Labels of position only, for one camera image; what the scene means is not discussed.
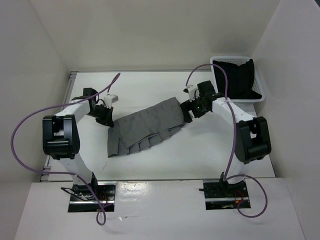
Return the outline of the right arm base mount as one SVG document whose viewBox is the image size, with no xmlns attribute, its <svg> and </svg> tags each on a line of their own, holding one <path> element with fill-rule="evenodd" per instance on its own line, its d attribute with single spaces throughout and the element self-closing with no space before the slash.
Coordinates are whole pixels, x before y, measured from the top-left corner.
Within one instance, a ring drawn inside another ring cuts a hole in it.
<svg viewBox="0 0 320 240">
<path fill-rule="evenodd" d="M 204 180 L 199 189 L 204 193 L 206 210 L 250 209 L 249 193 L 244 181 L 236 184 L 223 182 L 221 179 Z"/>
</svg>

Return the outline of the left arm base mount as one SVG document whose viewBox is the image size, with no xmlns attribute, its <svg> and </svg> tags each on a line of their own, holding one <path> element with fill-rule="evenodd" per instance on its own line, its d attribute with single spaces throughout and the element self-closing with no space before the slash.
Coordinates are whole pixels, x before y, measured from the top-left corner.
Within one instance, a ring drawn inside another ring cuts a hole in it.
<svg viewBox="0 0 320 240">
<path fill-rule="evenodd" d="M 72 187 L 61 187 L 60 189 L 70 196 L 69 213 L 98 212 L 100 210 L 98 202 L 85 185 L 73 185 Z M 113 212 L 115 209 L 116 182 L 99 181 L 94 190 L 96 190 L 96 196 L 104 210 Z"/>
</svg>

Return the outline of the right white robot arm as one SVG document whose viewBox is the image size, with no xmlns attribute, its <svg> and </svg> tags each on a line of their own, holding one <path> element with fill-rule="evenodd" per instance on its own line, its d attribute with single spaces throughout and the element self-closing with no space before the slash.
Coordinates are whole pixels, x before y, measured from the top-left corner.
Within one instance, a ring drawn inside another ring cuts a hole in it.
<svg viewBox="0 0 320 240">
<path fill-rule="evenodd" d="M 243 111 L 223 93 L 217 93 L 210 81 L 196 86 L 187 85 L 183 91 L 188 94 L 188 100 L 180 104 L 185 123 L 211 112 L 233 129 L 230 158 L 219 184 L 219 192 L 229 197 L 244 181 L 246 165 L 270 154 L 272 147 L 268 122 L 264 117 L 255 117 Z"/>
</svg>

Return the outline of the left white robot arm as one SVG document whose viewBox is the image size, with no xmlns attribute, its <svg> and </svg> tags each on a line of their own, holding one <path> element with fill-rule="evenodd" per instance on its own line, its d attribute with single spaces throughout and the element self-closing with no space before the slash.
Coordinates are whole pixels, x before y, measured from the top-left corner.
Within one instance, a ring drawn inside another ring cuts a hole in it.
<svg viewBox="0 0 320 240">
<path fill-rule="evenodd" d="M 81 141 L 77 123 L 90 116 L 103 126 L 113 127 L 113 103 L 119 100 L 114 94 L 107 93 L 99 102 L 98 92 L 84 88 L 82 96 L 72 99 L 72 105 L 55 115 L 42 119 L 42 146 L 46 155 L 58 160 L 72 176 L 76 195 L 88 200 L 98 197 L 100 188 L 95 174 L 89 170 L 80 155 Z"/>
</svg>

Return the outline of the grey pleated skirt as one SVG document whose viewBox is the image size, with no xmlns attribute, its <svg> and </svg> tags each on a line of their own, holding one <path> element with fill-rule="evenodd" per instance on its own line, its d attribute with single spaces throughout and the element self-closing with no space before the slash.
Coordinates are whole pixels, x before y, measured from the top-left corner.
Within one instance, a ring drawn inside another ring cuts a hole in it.
<svg viewBox="0 0 320 240">
<path fill-rule="evenodd" d="M 121 117 L 113 123 L 107 137 L 109 158 L 154 147 L 178 133 L 185 125 L 176 97 Z"/>
</svg>

